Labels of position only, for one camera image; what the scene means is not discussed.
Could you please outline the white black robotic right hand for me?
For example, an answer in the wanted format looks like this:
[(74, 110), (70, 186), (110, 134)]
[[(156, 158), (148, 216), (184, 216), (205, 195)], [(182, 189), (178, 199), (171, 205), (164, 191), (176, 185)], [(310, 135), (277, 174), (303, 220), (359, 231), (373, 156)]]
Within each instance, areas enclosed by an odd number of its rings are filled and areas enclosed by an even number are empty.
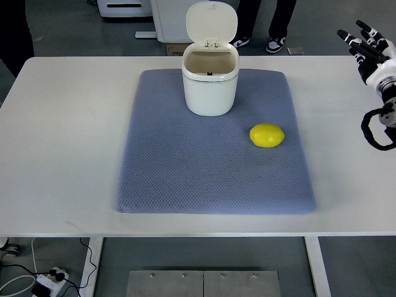
[(395, 77), (395, 45), (366, 23), (357, 20), (356, 24), (361, 28), (362, 39), (344, 30), (338, 30), (337, 35), (350, 47), (362, 81), (378, 88), (385, 79)]

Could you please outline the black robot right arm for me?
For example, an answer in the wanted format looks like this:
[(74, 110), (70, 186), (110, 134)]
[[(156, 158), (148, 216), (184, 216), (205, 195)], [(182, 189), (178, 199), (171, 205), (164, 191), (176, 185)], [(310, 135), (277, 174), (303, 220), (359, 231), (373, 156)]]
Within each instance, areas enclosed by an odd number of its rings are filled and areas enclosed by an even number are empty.
[(384, 103), (379, 120), (385, 126), (395, 128), (395, 76), (381, 80), (377, 92)]

